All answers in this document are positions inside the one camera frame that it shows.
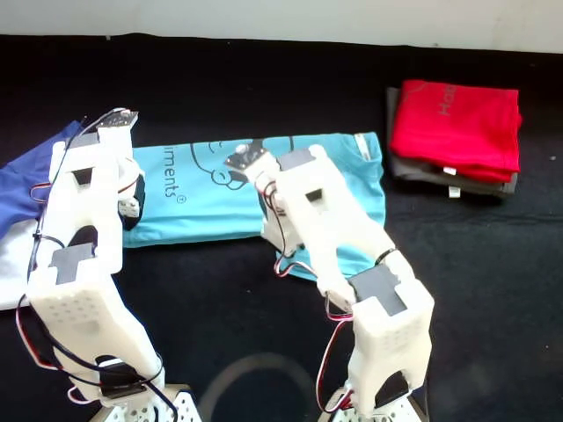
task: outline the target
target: white cloth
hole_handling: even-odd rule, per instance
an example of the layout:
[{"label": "white cloth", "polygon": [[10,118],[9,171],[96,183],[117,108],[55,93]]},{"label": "white cloth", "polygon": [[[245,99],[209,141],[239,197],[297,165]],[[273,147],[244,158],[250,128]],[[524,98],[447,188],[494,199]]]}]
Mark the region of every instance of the white cloth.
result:
[{"label": "white cloth", "polygon": [[0,239],[0,310],[16,308],[26,291],[27,265],[36,226],[34,219],[17,222]]}]

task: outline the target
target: white wall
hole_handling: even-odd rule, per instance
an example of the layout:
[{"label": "white wall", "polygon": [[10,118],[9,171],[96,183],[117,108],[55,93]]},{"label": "white wall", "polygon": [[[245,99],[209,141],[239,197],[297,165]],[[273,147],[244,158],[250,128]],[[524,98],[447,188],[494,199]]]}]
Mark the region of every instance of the white wall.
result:
[{"label": "white wall", "polygon": [[563,52],[563,0],[0,0],[0,33]]}]

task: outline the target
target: blue cloth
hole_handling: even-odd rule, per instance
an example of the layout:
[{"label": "blue cloth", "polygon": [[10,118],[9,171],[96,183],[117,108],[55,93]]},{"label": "blue cloth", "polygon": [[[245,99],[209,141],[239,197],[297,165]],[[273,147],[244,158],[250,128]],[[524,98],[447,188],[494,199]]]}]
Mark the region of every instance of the blue cloth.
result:
[{"label": "blue cloth", "polygon": [[[71,122],[59,134],[47,139],[23,156],[0,169],[0,238],[16,222],[39,218],[42,204],[32,199],[29,191],[33,185],[48,182],[53,144],[74,135],[80,128]],[[38,189],[36,198],[46,199],[48,189]]]},{"label": "blue cloth", "polygon": [[[259,236],[262,210],[254,186],[230,171],[224,161],[240,143],[262,142],[275,156],[312,144],[322,145],[344,174],[347,185],[369,216],[384,223],[381,150],[374,133],[364,135],[370,160],[362,157],[353,135],[302,135],[266,139],[198,142],[134,149],[146,172],[143,218],[123,233],[125,247]],[[340,269],[351,276],[374,265],[351,248],[339,248]],[[306,251],[294,259],[309,263]],[[310,278],[296,268],[294,275]]]}]

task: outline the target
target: stack of folded clothes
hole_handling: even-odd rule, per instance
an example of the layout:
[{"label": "stack of folded clothes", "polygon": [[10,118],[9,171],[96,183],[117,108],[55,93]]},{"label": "stack of folded clothes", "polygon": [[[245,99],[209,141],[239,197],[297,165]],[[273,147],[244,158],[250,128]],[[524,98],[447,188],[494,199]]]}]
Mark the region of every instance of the stack of folded clothes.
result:
[{"label": "stack of folded clothes", "polygon": [[391,172],[505,197],[520,171],[518,91],[409,80],[387,91]]}]

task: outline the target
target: folded t-shirt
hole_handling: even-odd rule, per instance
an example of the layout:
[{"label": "folded t-shirt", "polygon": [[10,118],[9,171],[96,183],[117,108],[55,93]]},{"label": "folded t-shirt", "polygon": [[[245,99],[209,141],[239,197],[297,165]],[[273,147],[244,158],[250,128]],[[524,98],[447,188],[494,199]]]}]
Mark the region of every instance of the folded t-shirt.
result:
[{"label": "folded t-shirt", "polygon": [[[241,143],[259,142],[274,156],[294,149],[322,145],[343,173],[347,186],[369,216],[384,224],[381,150],[374,133],[363,134],[358,146],[353,135],[299,135],[236,141],[135,148],[134,158],[146,173],[143,218],[123,232],[125,247],[176,244],[259,236],[262,209],[256,189],[224,161]],[[309,262],[306,251],[295,259]],[[339,249],[346,276],[373,266],[358,251]],[[292,272],[304,276],[300,270]]]},{"label": "folded t-shirt", "polygon": [[[395,115],[400,97],[398,88],[387,88],[387,137],[391,143]],[[445,173],[443,168],[412,158],[403,158],[389,151],[389,165],[393,177],[402,180],[430,182],[437,185],[456,186],[464,192],[493,195],[504,198],[515,191],[517,173],[513,173],[509,183],[487,183],[467,178],[459,174]]]},{"label": "folded t-shirt", "polygon": [[469,178],[510,182],[520,171],[518,91],[403,83],[391,140],[393,152]]}]

